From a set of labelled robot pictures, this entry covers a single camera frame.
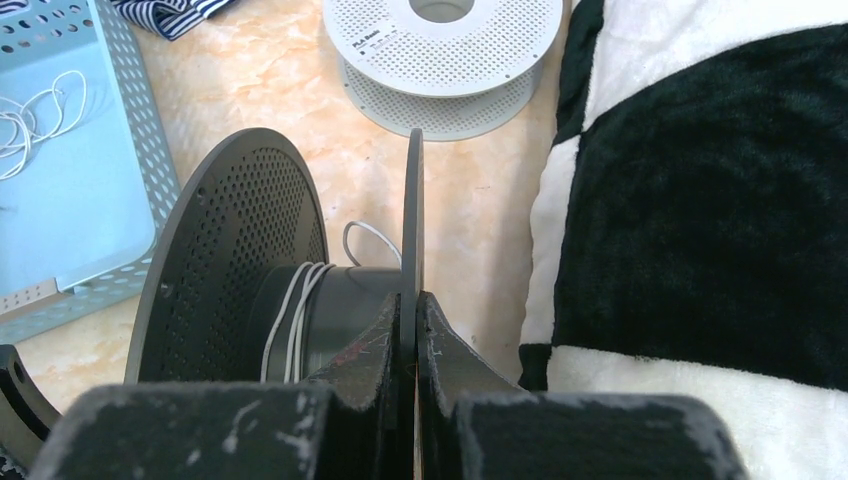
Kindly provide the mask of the black cable spool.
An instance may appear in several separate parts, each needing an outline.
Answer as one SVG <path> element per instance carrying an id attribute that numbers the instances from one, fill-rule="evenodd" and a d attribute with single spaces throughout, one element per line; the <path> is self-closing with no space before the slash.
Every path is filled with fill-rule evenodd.
<path id="1" fill-rule="evenodd" d="M 423 138 L 413 131 L 396 265 L 334 265 L 315 183 L 295 145 L 269 128 L 228 136 L 167 219 L 126 381 L 302 381 L 362 334 L 392 295 L 390 365 L 413 378 L 423 193 Z"/>

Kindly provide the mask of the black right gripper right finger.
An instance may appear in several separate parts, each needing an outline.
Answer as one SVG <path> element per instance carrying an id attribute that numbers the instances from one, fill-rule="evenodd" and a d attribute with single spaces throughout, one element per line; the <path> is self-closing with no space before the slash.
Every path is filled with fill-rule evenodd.
<path id="1" fill-rule="evenodd" d="M 678 395 L 532 393 L 494 371 L 422 293 L 426 479 L 744 479 L 725 423 Z"/>

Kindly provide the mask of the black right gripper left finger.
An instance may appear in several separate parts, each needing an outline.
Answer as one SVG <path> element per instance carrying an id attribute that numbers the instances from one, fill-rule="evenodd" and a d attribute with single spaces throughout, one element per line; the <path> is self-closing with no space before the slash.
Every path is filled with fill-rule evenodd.
<path id="1" fill-rule="evenodd" d="M 392 479 L 386 432 L 398 299 L 297 384 L 106 385 L 56 424 L 33 479 Z"/>

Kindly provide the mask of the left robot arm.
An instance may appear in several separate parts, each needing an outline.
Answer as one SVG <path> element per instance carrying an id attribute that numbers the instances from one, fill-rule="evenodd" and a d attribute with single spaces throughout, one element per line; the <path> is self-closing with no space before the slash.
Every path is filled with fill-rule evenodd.
<path id="1" fill-rule="evenodd" d="M 1 345 L 1 478 L 25 479 L 61 414 L 33 382 L 13 345 Z"/>

